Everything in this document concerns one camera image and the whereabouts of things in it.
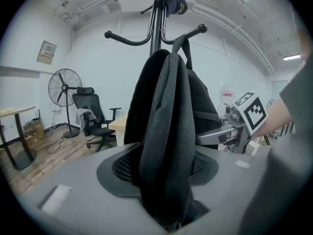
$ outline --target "black office chair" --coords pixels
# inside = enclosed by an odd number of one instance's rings
[[[115,120],[116,110],[120,110],[121,108],[111,108],[110,110],[113,110],[113,120],[105,120],[100,107],[99,96],[97,94],[94,94],[94,89],[92,87],[78,87],[77,94],[73,94],[72,97],[77,109],[91,110],[96,117],[96,119],[90,120],[90,112],[84,113],[85,128],[83,131],[85,133],[85,136],[87,137],[90,135],[94,135],[102,138],[102,140],[99,141],[87,142],[87,148],[90,148],[92,144],[99,145],[95,152],[98,152],[104,145],[112,148],[113,146],[108,141],[106,141],[106,138],[115,131],[109,130],[108,127],[101,128],[101,125],[108,125],[109,123],[113,122]]]

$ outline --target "metal pole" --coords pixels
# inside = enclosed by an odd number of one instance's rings
[[[12,165],[15,167],[16,163],[15,163],[15,160],[14,160],[14,158],[13,158],[13,156],[12,156],[10,150],[9,150],[9,147],[8,147],[8,145],[6,143],[6,140],[5,140],[5,137],[4,137],[4,133],[3,133],[3,126],[1,125],[1,121],[0,121],[0,137],[2,139],[2,143],[3,143],[3,146],[4,146],[5,152],[8,155]]]
[[[288,131],[288,127],[289,127],[289,124],[287,124],[287,126],[286,126],[286,131],[285,131],[285,135],[287,134],[287,131]]]
[[[264,140],[265,140],[267,145],[270,145],[270,142],[269,142],[268,137],[266,135],[264,136]]]
[[[33,157],[33,155],[30,153],[30,150],[29,150],[28,145],[27,145],[27,143],[26,143],[26,140],[25,140],[25,138],[24,138],[24,133],[23,133],[23,130],[22,130],[20,115],[19,115],[19,114],[15,114],[14,117],[15,117],[16,128],[17,128],[18,133],[19,133],[19,136],[20,136],[20,142],[22,143],[22,146],[23,146],[23,148],[24,148],[24,151],[25,151],[26,154],[28,155],[29,160],[30,160],[30,161],[34,161],[34,157]]]
[[[65,97],[66,97],[66,104],[67,104],[67,121],[68,121],[68,127],[69,131],[72,132],[72,129],[70,127],[70,122],[69,122],[69,115],[68,115],[68,99],[67,99],[67,92],[65,92]]]
[[[292,132],[292,129],[293,129],[293,121],[291,123],[290,133]]]
[[[162,11],[163,11],[163,0],[155,0],[156,7],[156,16],[154,21],[154,30],[152,33],[151,38],[151,45],[150,45],[150,56],[157,51],[158,49],[161,49],[161,19],[162,19]]]
[[[282,135],[283,135],[284,128],[285,128],[285,126],[283,126],[283,127],[282,127],[282,131],[281,131],[281,133],[280,133],[280,135],[279,135],[279,136],[282,136]]]
[[[151,5],[149,8],[146,8],[145,10],[141,11],[140,13],[143,14],[143,13],[146,13],[148,10],[151,10],[153,7],[153,5]]]

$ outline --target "white wall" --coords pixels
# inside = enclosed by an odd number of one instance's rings
[[[301,70],[301,68],[289,70],[286,72],[279,72],[277,74],[268,76],[269,81],[288,81],[292,80],[294,76],[298,74],[298,72]]]
[[[0,42],[0,109],[25,107],[40,109],[45,128],[52,121],[52,102],[48,82],[52,74],[63,68],[71,46],[71,27],[54,16],[47,0],[27,0],[14,16]],[[37,62],[46,40],[57,46],[52,65]],[[34,111],[22,113],[21,122],[35,117]],[[66,111],[61,108],[54,122],[64,122]],[[6,140],[18,137],[14,117],[1,119]]]
[[[143,40],[147,32],[149,15],[139,13],[96,20],[75,33],[72,49],[66,57],[65,68],[75,70],[84,87],[94,87],[99,94],[103,112],[112,117],[111,107],[122,107],[118,116],[127,113],[140,72],[149,57],[150,44],[140,47],[124,45],[104,38],[104,32],[133,41]],[[194,71],[209,89],[215,107],[220,101],[220,89],[225,81],[232,81],[237,97],[246,91],[256,92],[267,103],[270,83],[262,74],[264,68],[253,54],[229,32],[205,17],[189,13],[173,16],[167,22],[167,38],[186,33],[199,24],[206,24],[208,32],[190,39]]]
[[[280,92],[288,85],[288,81],[272,81],[272,97],[277,100]]]
[[[52,101],[47,89],[51,76],[43,72],[0,67],[0,109],[36,106],[34,110],[20,114],[21,124],[35,118],[35,110],[40,109],[44,127],[48,128],[53,117],[53,112],[50,111]],[[63,122],[62,114],[65,114],[64,109],[56,112],[56,124]],[[7,141],[19,136],[14,116],[2,117],[1,124],[4,125],[3,132]]]
[[[14,16],[0,43],[0,66],[55,72],[69,51],[71,27],[45,4],[27,0]],[[51,65],[37,62],[43,41],[57,46]]]

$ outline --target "navy cap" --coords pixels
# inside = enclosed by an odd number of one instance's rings
[[[166,0],[166,16],[169,17],[170,15],[182,15],[186,13],[188,10],[188,5],[186,0]]]

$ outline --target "person's arm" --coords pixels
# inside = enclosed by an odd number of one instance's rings
[[[285,106],[283,100],[279,97],[268,109],[268,119],[265,123],[252,135],[251,139],[264,136],[274,132],[280,127],[291,122],[290,113]]]

